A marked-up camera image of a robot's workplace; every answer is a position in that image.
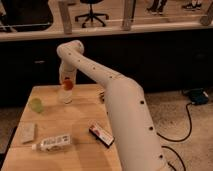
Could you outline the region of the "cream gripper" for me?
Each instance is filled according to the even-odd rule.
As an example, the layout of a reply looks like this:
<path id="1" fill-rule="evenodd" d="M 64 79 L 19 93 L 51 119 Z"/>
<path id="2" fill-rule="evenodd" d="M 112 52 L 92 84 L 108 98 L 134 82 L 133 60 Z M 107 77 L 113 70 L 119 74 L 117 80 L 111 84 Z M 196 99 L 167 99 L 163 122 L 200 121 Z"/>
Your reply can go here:
<path id="1" fill-rule="evenodd" d="M 71 68 L 70 70 L 66 70 L 64 67 L 59 67 L 59 82 L 63 83 L 66 78 L 69 78 L 73 83 L 76 83 L 76 74 L 77 69 Z"/>

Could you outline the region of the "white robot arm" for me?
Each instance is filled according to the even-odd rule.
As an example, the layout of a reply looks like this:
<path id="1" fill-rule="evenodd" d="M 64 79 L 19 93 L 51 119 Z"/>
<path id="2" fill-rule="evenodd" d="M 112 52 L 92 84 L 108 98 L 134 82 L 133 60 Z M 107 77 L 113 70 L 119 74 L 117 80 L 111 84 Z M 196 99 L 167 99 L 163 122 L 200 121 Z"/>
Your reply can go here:
<path id="1" fill-rule="evenodd" d="M 104 102 L 122 171 L 169 171 L 143 88 L 132 78 L 83 55 L 79 40 L 60 44 L 61 77 L 80 70 L 104 89 Z"/>

